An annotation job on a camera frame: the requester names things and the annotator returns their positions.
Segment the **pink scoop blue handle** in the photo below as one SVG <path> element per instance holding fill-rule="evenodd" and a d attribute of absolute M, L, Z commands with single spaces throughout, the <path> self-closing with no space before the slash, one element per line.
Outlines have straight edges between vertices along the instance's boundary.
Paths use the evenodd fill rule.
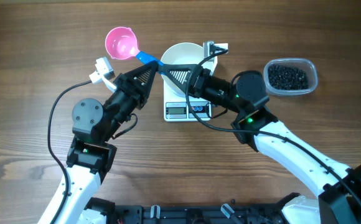
<path fill-rule="evenodd" d="M 130 27 L 115 27 L 110 30 L 106 35 L 105 49 L 112 59 L 136 58 L 143 64 L 157 62 L 159 66 L 164 65 L 157 58 L 139 50 L 137 37 Z"/>

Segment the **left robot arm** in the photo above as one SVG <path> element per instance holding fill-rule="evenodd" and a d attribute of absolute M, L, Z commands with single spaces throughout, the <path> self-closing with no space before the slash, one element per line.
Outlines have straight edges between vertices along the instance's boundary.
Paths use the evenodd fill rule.
<path fill-rule="evenodd" d="M 127 131 L 120 126 L 141 109 L 152 89 L 161 62 L 152 61 L 130 72 L 115 73 L 105 57 L 96 61 L 89 83 L 104 83 L 112 95 L 100 103 L 85 98 L 72 110 L 74 138 L 65 164 L 60 164 L 63 177 L 40 223 L 116 223 L 115 203 L 94 194 L 110 171 L 117 148 L 109 144 Z"/>

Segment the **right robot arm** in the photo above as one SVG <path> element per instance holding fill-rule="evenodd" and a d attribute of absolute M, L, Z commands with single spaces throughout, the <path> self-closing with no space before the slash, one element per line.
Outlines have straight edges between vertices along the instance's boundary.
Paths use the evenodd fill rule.
<path fill-rule="evenodd" d="M 227 82 L 201 65 L 161 65 L 159 73 L 185 93 L 237 113 L 229 132 L 285 167 L 316 196 L 301 195 L 281 208 L 288 223 L 361 223 L 361 165 L 352 169 L 299 139 L 265 104 L 260 72 L 241 72 Z"/>

